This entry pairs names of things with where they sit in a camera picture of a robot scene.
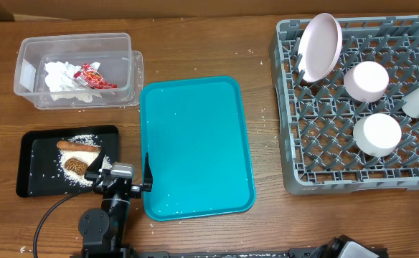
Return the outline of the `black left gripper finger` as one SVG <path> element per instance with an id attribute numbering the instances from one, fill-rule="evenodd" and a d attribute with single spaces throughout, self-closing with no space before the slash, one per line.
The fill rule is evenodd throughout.
<path id="1" fill-rule="evenodd" d="M 103 170 L 103 161 L 105 157 L 105 150 L 100 149 L 98 156 L 95 160 L 87 167 L 85 171 L 86 176 L 98 176 L 100 171 Z"/>
<path id="2" fill-rule="evenodd" d="M 153 176 L 149 165 L 149 154 L 146 153 L 143 165 L 143 186 L 152 186 Z"/>

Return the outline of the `pale green saucer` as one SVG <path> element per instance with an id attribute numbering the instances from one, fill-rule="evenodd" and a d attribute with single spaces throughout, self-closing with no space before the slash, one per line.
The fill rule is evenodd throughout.
<path id="1" fill-rule="evenodd" d="M 358 120 L 353 128 L 357 147 L 367 155 L 384 157 L 399 144 L 402 130 L 398 121 L 389 115 L 377 113 Z"/>

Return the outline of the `large white plate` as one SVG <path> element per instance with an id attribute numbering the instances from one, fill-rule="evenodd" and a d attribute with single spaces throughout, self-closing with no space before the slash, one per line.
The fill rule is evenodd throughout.
<path id="1" fill-rule="evenodd" d="M 298 47 L 301 55 L 298 70 L 304 71 L 303 80 L 317 82 L 334 69 L 342 40 L 342 28 L 331 14 L 318 14 L 309 22 Z"/>

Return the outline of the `pile of white rice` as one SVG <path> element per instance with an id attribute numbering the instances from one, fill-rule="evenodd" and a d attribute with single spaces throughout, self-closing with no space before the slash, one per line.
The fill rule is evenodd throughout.
<path id="1" fill-rule="evenodd" d="M 68 139 L 71 143 L 79 143 L 83 145 L 90 145 L 100 147 L 102 140 L 97 135 L 76 135 Z M 65 181 L 70 186 L 80 186 L 86 188 L 92 185 L 91 181 L 84 178 L 84 172 L 76 172 L 68 169 L 67 164 L 69 161 L 79 161 L 86 166 L 89 166 L 97 157 L 100 151 L 89 152 L 82 150 L 58 150 L 58 171 L 65 178 Z"/>

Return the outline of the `pink bowl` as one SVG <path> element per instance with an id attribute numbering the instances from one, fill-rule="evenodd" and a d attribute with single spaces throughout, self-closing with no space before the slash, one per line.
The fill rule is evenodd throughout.
<path id="1" fill-rule="evenodd" d="M 364 61 L 344 76 L 348 95 L 360 102 L 375 102 L 385 93 L 389 83 L 387 70 L 379 63 Z"/>

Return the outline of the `red ketchup packet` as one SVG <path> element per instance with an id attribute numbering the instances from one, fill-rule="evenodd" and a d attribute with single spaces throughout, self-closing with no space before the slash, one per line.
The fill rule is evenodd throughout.
<path id="1" fill-rule="evenodd" d="M 117 84 L 105 81 L 105 78 L 90 64 L 85 63 L 75 74 L 74 80 L 84 87 L 92 89 L 115 89 Z"/>

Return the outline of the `white napkin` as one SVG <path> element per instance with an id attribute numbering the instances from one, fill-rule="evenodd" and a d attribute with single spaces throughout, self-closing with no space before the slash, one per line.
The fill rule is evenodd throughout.
<path id="1" fill-rule="evenodd" d="M 54 101 L 59 99 L 77 98 L 80 101 L 91 103 L 94 97 L 101 97 L 99 93 L 74 93 L 74 91 L 85 91 L 88 88 L 76 82 L 74 75 L 82 67 L 70 64 L 69 62 L 48 62 L 44 69 L 47 76 L 44 81 L 52 92 L 51 98 Z"/>

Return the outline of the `carrot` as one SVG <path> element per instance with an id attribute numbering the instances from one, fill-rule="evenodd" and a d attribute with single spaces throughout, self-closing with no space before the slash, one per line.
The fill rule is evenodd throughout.
<path id="1" fill-rule="evenodd" d="M 83 152 L 99 152 L 100 147 L 86 145 L 82 143 L 70 142 L 68 140 L 60 140 L 57 142 L 57 148 L 61 151 L 83 151 Z"/>

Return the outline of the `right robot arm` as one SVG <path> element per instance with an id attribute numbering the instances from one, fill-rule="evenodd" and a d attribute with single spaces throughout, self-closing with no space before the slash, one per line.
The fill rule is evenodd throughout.
<path id="1" fill-rule="evenodd" d="M 383 258 L 389 257 L 386 249 L 366 248 L 341 236 L 334 238 L 328 244 L 316 248 L 309 255 L 310 258 Z"/>

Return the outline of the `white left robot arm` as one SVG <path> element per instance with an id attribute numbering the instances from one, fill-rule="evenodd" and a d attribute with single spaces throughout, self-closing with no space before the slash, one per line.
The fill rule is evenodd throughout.
<path id="1" fill-rule="evenodd" d="M 103 168 L 105 151 L 87 167 L 85 179 L 93 182 L 93 192 L 103 196 L 99 209 L 87 210 L 79 220 L 78 230 L 83 237 L 82 257 L 137 257 L 128 244 L 123 243 L 132 199 L 150 192 L 153 176 L 149 157 L 144 158 L 142 184 L 133 184 L 134 167 L 116 162 L 110 169 Z"/>

